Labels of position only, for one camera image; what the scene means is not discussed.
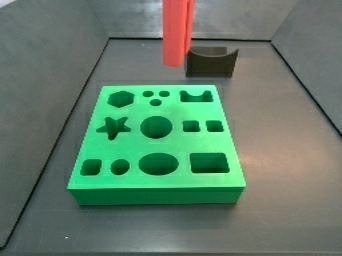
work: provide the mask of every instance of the rectangular hole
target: rectangular hole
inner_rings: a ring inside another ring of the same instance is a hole
[[[102,160],[88,159],[83,162],[80,174],[84,176],[95,176],[102,170]]]
[[[183,121],[184,132],[199,132],[199,122],[195,120]]]
[[[229,173],[227,158],[223,153],[190,154],[192,173]]]
[[[210,120],[206,122],[209,132],[223,132],[222,122],[217,120]]]

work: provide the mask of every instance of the red bar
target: red bar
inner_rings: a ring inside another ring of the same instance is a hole
[[[163,0],[163,64],[179,67],[191,44],[195,0]]]

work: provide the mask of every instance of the shape sorter hole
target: shape sorter hole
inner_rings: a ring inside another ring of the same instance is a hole
[[[95,176],[102,170],[102,160],[88,159],[83,162],[80,174],[84,176]]]
[[[144,97],[152,97],[154,96],[154,92],[152,91],[144,91],[143,92],[143,96]]]
[[[176,158],[164,153],[146,155],[139,161],[140,170],[150,175],[167,175],[178,168]]]
[[[111,117],[104,118],[104,126],[96,129],[98,133],[107,133],[108,140],[114,140],[120,132],[130,132],[131,128],[124,125],[127,117],[114,119]]]
[[[192,173],[229,173],[227,158],[223,153],[190,154]]]
[[[134,103],[134,94],[127,91],[112,93],[108,98],[108,104],[122,108]]]
[[[184,132],[199,132],[199,122],[195,120],[183,121]]]
[[[205,91],[201,95],[192,96],[187,91],[180,91],[182,102],[213,102],[211,91]]]
[[[210,120],[206,122],[209,132],[223,132],[223,126],[221,121]]]
[[[130,170],[130,163],[124,159],[114,161],[111,165],[111,171],[115,175],[123,175]]]
[[[172,123],[162,116],[152,116],[142,122],[140,130],[146,137],[160,139],[172,131]]]
[[[151,102],[150,102],[150,104],[152,105],[152,106],[160,106],[162,105],[162,100],[158,100],[158,99],[154,99],[154,100],[151,100]]]
[[[170,96],[170,92],[168,91],[160,91],[159,96],[160,97],[167,97],[167,96]]]

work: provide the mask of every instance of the green foam block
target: green foam block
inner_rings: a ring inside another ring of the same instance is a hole
[[[68,183],[80,205],[237,203],[245,186],[214,85],[103,87]]]

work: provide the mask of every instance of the metal panel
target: metal panel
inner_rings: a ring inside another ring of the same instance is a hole
[[[5,244],[107,36],[83,0],[0,9],[0,247]]]
[[[298,0],[197,0],[194,38],[271,40]],[[160,0],[90,0],[110,37],[160,38]]]
[[[334,127],[270,43],[194,45],[239,48],[233,79],[187,79],[160,65],[160,40],[110,41],[4,252],[341,254]],[[104,84],[218,85],[247,180],[237,205],[78,205],[66,187]]]
[[[273,44],[342,133],[342,1],[301,0]]]

